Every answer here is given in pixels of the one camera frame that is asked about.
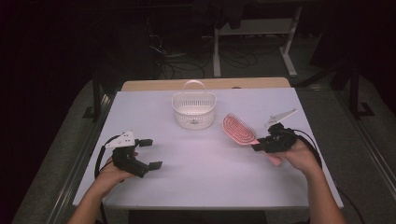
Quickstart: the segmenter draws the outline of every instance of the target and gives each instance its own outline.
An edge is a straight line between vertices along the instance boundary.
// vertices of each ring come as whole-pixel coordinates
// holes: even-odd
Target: forearm
[[[308,183],[310,223],[347,223],[332,196],[326,177],[321,169],[310,171],[305,176]]]
[[[82,198],[68,224],[94,223],[103,197],[90,190]]]

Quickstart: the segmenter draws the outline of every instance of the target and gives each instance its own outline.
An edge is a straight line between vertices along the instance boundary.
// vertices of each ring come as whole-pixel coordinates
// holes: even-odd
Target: person's right arm
[[[311,224],[347,223],[332,196],[323,171],[305,143],[297,140],[290,150],[271,155],[288,160],[291,165],[305,175],[308,184]]]

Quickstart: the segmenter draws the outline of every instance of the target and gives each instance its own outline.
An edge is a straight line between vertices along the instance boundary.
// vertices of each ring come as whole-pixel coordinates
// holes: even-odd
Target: white basket
[[[204,91],[185,92],[191,83],[202,85]],[[208,92],[204,83],[190,80],[183,86],[181,92],[172,98],[177,123],[188,130],[202,130],[209,127],[215,120],[216,96]]]

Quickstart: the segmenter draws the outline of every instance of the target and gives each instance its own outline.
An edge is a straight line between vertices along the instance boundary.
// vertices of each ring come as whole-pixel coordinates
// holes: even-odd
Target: basket handle
[[[207,93],[206,86],[204,85],[204,83],[202,83],[201,81],[196,80],[196,79],[192,79],[192,80],[187,81],[186,83],[184,83],[183,89],[181,89],[182,92],[184,92],[184,89],[185,89],[188,85],[190,85],[191,83],[200,84],[200,85],[204,88],[205,93]]]

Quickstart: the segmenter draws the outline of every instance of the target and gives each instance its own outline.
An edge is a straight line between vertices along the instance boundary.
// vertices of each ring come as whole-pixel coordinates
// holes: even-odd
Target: white tabletop
[[[94,180],[100,147],[111,137],[133,130],[153,146],[138,147],[137,159],[163,167],[118,184],[104,199],[106,206],[123,209],[281,209],[307,207],[307,185],[302,173],[287,161],[275,167],[261,152],[237,145],[221,128],[233,113],[268,135],[264,123],[271,115],[298,110],[282,121],[314,138],[293,88],[210,90],[217,96],[216,118],[207,129],[185,130],[177,125],[172,96],[179,91],[118,92],[73,201],[77,205]],[[107,150],[102,165],[112,154]],[[338,206],[343,207],[332,178],[323,170]]]

